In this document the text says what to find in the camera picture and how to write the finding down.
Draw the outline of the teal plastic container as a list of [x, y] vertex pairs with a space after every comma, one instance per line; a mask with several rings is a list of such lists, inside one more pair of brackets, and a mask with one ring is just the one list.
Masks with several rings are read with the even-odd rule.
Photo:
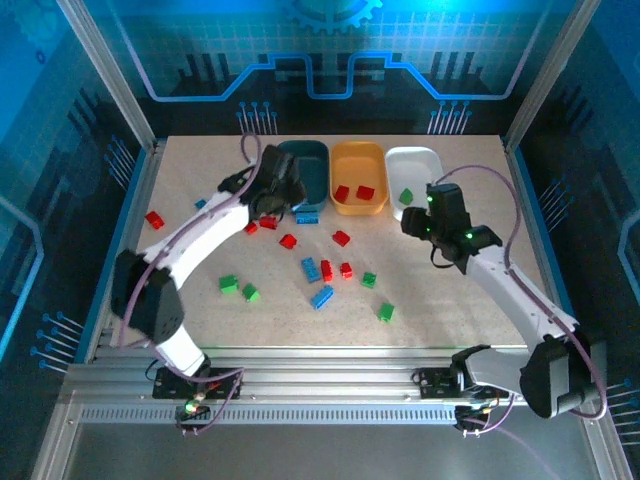
[[307, 205], [297, 212], [320, 212], [329, 197], [329, 150], [317, 140], [289, 140], [278, 147], [293, 154], [299, 162], [299, 174], [307, 191]]

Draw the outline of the white plastic container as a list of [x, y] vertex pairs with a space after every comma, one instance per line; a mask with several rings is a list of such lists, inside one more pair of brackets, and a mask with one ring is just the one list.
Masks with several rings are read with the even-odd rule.
[[[393, 217], [400, 221], [407, 207], [427, 207], [426, 185], [444, 175], [438, 154], [427, 147], [401, 146], [391, 148], [385, 155], [389, 202]], [[414, 196], [411, 205], [402, 205], [398, 197], [409, 188]]]

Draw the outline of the yellow plastic container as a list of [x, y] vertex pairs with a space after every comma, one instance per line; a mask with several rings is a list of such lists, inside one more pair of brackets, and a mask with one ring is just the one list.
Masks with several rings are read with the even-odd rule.
[[[382, 147], [370, 141], [344, 141], [334, 145], [329, 160], [330, 198], [338, 213], [372, 216], [380, 213], [389, 199], [387, 173]], [[337, 203], [334, 192], [339, 185], [350, 188], [345, 204]], [[372, 200], [356, 198], [360, 185], [375, 189]]]

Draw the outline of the right base connector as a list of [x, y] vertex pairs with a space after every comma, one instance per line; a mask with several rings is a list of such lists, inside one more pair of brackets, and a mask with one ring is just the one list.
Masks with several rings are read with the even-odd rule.
[[463, 432], [487, 430], [492, 426], [490, 417], [494, 407], [492, 405], [472, 407], [456, 406], [454, 417], [456, 423], [454, 427]]

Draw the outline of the base connector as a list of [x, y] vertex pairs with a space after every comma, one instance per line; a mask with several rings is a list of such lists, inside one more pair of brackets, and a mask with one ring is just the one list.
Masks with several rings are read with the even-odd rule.
[[185, 422], [204, 420], [210, 413], [208, 406], [203, 406], [196, 401], [187, 401], [184, 406], [178, 407], [176, 410], [176, 423], [178, 425]]
[[494, 407], [492, 405], [472, 407], [456, 406], [454, 417], [456, 423], [454, 427], [463, 432], [487, 430], [492, 426], [490, 417]]

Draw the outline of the left base connector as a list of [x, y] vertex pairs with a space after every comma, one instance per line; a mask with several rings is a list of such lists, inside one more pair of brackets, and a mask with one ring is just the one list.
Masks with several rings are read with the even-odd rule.
[[208, 406], [203, 406], [196, 401], [187, 401], [184, 406], [178, 407], [176, 410], [176, 423], [178, 425], [185, 422], [204, 420], [210, 413]]

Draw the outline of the grey front panel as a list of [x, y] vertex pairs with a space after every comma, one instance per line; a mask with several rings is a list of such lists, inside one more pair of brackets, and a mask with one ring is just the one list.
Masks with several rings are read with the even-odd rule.
[[437, 426], [81, 428], [65, 480], [599, 480], [578, 421], [514, 413], [464, 438]]

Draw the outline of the table side rail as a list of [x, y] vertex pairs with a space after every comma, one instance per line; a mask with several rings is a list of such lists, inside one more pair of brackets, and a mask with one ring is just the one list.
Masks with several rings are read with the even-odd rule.
[[513, 237], [510, 260], [550, 300], [575, 317], [566, 282], [543, 218], [531, 175], [518, 147], [504, 148], [506, 164], [520, 212], [520, 226]]
[[141, 152], [136, 161], [76, 349], [75, 364], [91, 361], [102, 331], [110, 325], [111, 285], [116, 257], [123, 249], [136, 249], [166, 143], [166, 138], [158, 140], [152, 153]]

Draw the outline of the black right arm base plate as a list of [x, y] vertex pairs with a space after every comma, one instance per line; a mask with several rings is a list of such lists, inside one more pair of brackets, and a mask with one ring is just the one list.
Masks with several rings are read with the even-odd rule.
[[414, 370], [411, 381], [422, 399], [505, 399], [509, 393], [490, 386], [472, 384], [461, 371], [451, 367], [423, 367]]

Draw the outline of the aluminium frame post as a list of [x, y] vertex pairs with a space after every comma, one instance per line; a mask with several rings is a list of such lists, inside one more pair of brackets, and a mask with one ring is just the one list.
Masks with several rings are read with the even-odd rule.
[[505, 136], [505, 151], [514, 153], [565, 69], [602, 0], [575, 0], [573, 9], [517, 111]]
[[56, 0], [140, 146], [153, 152], [156, 136], [83, 0]]

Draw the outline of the aluminium mounting rail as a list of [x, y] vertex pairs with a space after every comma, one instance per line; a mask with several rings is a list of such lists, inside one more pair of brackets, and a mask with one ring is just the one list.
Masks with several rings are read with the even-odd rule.
[[[447, 368], [454, 348], [219, 347], [206, 353], [219, 368], [244, 370], [241, 404], [420, 404], [411, 379], [419, 368]], [[148, 349], [100, 347], [88, 364], [67, 370], [59, 402], [150, 404]]]

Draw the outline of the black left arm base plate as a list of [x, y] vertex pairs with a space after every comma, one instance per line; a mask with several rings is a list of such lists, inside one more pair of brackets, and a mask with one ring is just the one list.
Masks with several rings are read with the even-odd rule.
[[223, 400], [227, 397], [236, 376], [214, 382], [197, 383], [187, 381], [168, 368], [159, 368], [153, 380], [152, 397], [154, 399], [189, 400], [197, 393], [205, 393], [207, 400]]

